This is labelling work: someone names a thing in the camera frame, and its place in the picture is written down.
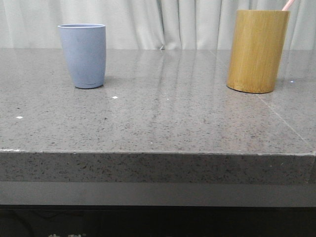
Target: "dark background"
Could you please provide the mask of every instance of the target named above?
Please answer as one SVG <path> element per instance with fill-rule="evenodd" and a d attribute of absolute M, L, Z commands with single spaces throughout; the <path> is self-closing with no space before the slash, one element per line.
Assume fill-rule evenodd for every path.
<path fill-rule="evenodd" d="M 316 237 L 316 208 L 0 206 L 0 237 Z"/>

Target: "curtain fold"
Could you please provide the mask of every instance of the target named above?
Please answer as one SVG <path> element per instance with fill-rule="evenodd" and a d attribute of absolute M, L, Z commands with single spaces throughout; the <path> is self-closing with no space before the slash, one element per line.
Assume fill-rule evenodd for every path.
<path fill-rule="evenodd" d="M 107 48 L 230 49 L 236 10 L 287 0 L 0 0 L 0 47 L 60 48 L 57 25 L 105 24 Z M 296 0 L 284 49 L 314 49 L 316 2 Z"/>

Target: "cup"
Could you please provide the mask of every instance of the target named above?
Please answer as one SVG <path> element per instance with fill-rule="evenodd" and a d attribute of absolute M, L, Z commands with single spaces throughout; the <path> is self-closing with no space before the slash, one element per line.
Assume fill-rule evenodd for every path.
<path fill-rule="evenodd" d="M 289 11 L 238 10 L 227 86 L 249 93 L 274 90 Z"/>
<path fill-rule="evenodd" d="M 102 86 L 106 61 L 105 25 L 72 24 L 58 28 L 75 87 L 90 89 Z"/>

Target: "pen holder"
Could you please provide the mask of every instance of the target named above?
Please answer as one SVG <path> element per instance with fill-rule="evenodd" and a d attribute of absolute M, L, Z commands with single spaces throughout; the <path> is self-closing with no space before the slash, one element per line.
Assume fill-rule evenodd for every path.
<path fill-rule="evenodd" d="M 289 11 L 238 10 L 227 86 L 249 93 L 274 90 Z"/>

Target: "table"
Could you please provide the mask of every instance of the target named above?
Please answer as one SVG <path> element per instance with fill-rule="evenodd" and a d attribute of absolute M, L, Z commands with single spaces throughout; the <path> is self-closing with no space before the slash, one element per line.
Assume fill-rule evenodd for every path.
<path fill-rule="evenodd" d="M 61 49 L 0 49 L 0 205 L 316 206 L 316 53 L 226 87 L 228 50 L 107 50 L 78 89 Z"/>

